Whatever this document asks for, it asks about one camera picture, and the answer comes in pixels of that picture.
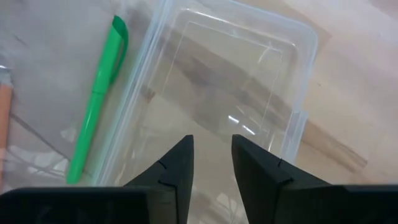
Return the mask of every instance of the marker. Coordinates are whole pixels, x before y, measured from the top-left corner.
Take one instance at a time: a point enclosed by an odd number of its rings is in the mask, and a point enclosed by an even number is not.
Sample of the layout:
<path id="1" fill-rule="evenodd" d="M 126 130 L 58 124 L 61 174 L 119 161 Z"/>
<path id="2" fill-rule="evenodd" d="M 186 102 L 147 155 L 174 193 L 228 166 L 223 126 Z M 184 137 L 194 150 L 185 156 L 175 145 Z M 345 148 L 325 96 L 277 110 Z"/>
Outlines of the marker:
<path id="1" fill-rule="evenodd" d="M 126 24 L 120 17 L 114 16 L 108 39 L 99 61 L 83 125 L 76 142 L 75 154 L 70 163 L 67 176 L 68 184 L 76 184 L 80 180 L 106 92 L 116 79 L 126 56 L 128 38 Z"/>

